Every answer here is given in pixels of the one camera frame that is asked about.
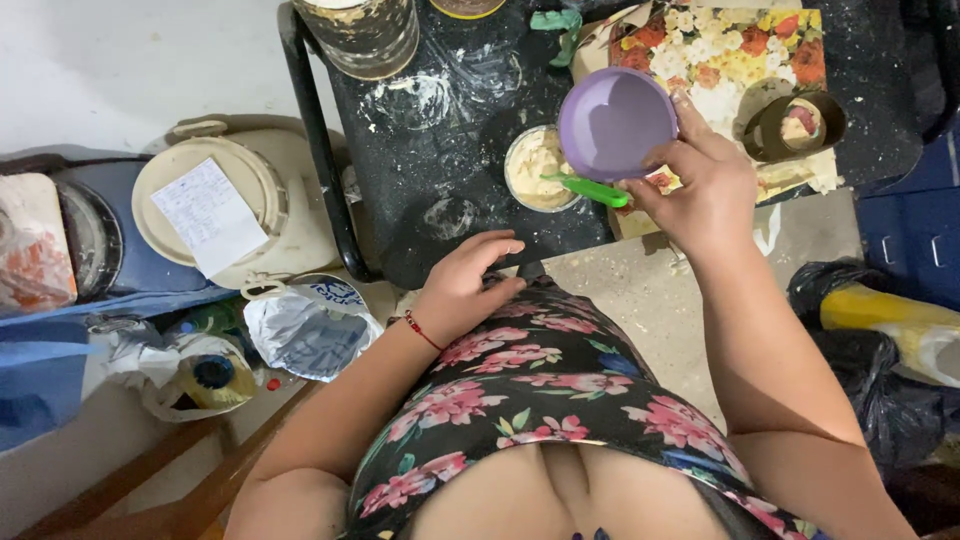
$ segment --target concrete floor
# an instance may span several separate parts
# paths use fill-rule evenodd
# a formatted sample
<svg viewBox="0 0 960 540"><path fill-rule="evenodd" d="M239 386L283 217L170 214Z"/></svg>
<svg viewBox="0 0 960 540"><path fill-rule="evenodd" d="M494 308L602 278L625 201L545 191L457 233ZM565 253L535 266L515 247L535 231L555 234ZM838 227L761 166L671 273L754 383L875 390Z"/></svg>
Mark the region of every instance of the concrete floor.
<svg viewBox="0 0 960 540"><path fill-rule="evenodd" d="M768 257L781 288L805 262L860 255L848 189L783 203L781 211L780 236ZM551 258L544 266L561 287L590 297L623 328L664 387L725 429L710 384L697 283L670 249L653 251L644 243L656 242L648 235Z"/></svg>

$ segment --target drawer handle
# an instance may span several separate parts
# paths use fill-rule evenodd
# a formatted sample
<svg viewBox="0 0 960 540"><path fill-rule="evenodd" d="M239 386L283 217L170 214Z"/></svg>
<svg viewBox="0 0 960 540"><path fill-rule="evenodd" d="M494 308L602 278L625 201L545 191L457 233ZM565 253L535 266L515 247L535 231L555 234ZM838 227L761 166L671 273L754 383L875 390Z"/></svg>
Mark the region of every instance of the drawer handle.
<svg viewBox="0 0 960 540"><path fill-rule="evenodd" d="M937 238L939 237L939 235L936 235L930 238L930 249L933 250L933 265L937 268L943 268L946 265L940 263L940 256L937 254Z"/></svg>
<svg viewBox="0 0 960 540"><path fill-rule="evenodd" d="M883 248L883 262L886 262L887 264L893 264L894 262L890 260L890 256L887 254L887 238L889 237L890 236L884 236L880 239L880 247Z"/></svg>

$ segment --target purple bowl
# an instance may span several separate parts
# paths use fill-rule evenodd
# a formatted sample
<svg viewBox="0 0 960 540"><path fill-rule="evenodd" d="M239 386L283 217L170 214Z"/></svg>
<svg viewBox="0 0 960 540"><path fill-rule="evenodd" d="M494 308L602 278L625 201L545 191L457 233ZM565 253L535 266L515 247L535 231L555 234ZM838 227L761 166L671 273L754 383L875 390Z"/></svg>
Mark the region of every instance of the purple bowl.
<svg viewBox="0 0 960 540"><path fill-rule="evenodd" d="M611 183L656 170L640 161L653 147L677 138L677 114L666 91L647 74L605 67L566 94L557 129L573 170Z"/></svg>

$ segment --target paper note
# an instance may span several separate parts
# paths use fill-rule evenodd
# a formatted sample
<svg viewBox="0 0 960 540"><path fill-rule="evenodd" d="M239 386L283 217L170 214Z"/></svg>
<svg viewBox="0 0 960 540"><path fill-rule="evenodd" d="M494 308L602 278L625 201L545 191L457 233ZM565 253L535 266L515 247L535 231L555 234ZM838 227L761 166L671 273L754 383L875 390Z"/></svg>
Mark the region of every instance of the paper note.
<svg viewBox="0 0 960 540"><path fill-rule="evenodd" d="M150 196L207 278L267 241L253 211L213 158Z"/></svg>

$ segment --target white wall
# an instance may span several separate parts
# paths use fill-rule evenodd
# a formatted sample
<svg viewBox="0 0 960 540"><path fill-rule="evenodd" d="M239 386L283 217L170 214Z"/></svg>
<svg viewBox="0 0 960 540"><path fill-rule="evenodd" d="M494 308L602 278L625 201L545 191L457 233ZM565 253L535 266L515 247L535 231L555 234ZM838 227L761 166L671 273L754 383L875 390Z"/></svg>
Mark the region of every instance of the white wall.
<svg viewBox="0 0 960 540"><path fill-rule="evenodd" d="M0 0L0 156L62 144L153 151L179 120L215 112L299 117L278 4ZM313 64L327 123L341 132Z"/></svg>
<svg viewBox="0 0 960 540"><path fill-rule="evenodd" d="M51 146L73 158L153 152L178 121L211 113L299 117L278 3L0 0L0 160ZM313 64L327 124L341 131L325 69ZM153 447L166 428L107 386L62 430L0 454L0 538Z"/></svg>

